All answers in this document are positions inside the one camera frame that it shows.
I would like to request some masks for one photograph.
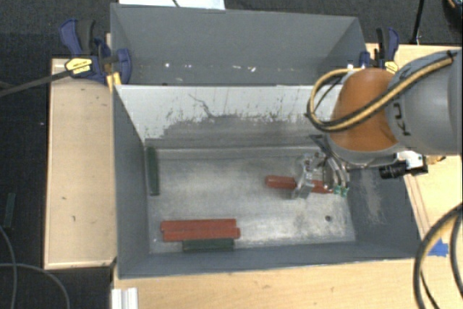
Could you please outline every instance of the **wooden table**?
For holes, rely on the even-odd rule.
[[[403,65],[443,49],[404,45],[396,61]],[[54,60],[53,72],[61,65]],[[43,264],[47,269],[108,266],[116,256],[109,92],[91,81],[67,80],[51,88]],[[430,166],[427,175],[406,178],[422,233],[462,201],[461,179],[457,157]],[[415,308],[412,264],[409,259],[131,280],[118,280],[115,272],[114,287],[137,287],[141,309]],[[424,270],[442,308],[463,308],[448,259],[429,257]]]

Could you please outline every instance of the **red block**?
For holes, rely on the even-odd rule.
[[[267,187],[278,188],[280,190],[294,190],[297,187],[294,178],[280,177],[278,175],[268,175],[266,177],[266,185]]]
[[[163,241],[181,242],[185,240],[215,240],[217,238],[237,239],[240,235],[239,228],[164,231]]]
[[[233,229],[236,219],[166,220],[161,222],[162,232],[181,232],[199,229]]]

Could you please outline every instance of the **bin floor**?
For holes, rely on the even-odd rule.
[[[150,252],[181,250],[163,242],[160,223],[177,219],[237,220],[236,248],[354,241],[347,199],[311,194],[291,200],[266,187],[266,175],[295,175],[298,156],[313,148],[160,148],[159,196],[148,197]]]

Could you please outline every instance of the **gray bin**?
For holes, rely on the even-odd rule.
[[[136,84],[113,94],[119,277],[415,254],[420,237],[401,179],[353,172],[347,198],[290,200],[265,186],[265,175],[291,176],[296,159],[316,150],[304,117],[310,85],[365,49],[355,18],[113,4],[111,35],[113,48],[129,48]],[[335,100],[336,90],[322,116]],[[163,220],[217,218],[237,219],[233,252],[185,254],[162,242]]]

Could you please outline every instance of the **black cable on floor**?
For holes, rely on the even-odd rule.
[[[52,273],[50,273],[49,271],[46,271],[45,269],[38,268],[37,266],[31,266],[29,264],[22,264],[22,263],[16,262],[16,257],[14,255],[13,246],[12,246],[7,234],[5,233],[5,231],[4,231],[4,229],[2,228],[1,225],[0,225],[0,234],[3,236],[3,238],[5,240],[5,243],[7,244],[7,247],[8,247],[8,250],[9,250],[9,255],[10,255],[10,258],[11,258],[11,261],[12,261],[11,263],[0,263],[0,268],[12,268],[13,269],[13,290],[12,290],[12,301],[11,301],[10,308],[14,309],[14,307],[16,305],[17,269],[18,268],[23,268],[23,269],[27,269],[27,270],[30,270],[30,271],[36,271],[38,273],[44,274],[49,279],[51,279],[58,286],[60,291],[63,293],[64,299],[66,300],[66,308],[70,309],[71,308],[71,302],[69,300],[69,295],[68,295],[68,293],[66,291],[66,288],[61,283],[61,281],[59,281],[58,278],[56,278]]]
[[[16,256],[14,255],[14,250],[12,243],[9,241],[7,234],[5,233],[4,229],[0,225],[0,234],[3,236],[5,243],[7,244],[8,251],[9,251],[9,258],[12,261],[10,266],[13,269],[13,290],[12,290],[12,303],[10,305],[11,309],[14,309],[16,305],[16,296],[17,296],[17,263],[16,263]]]

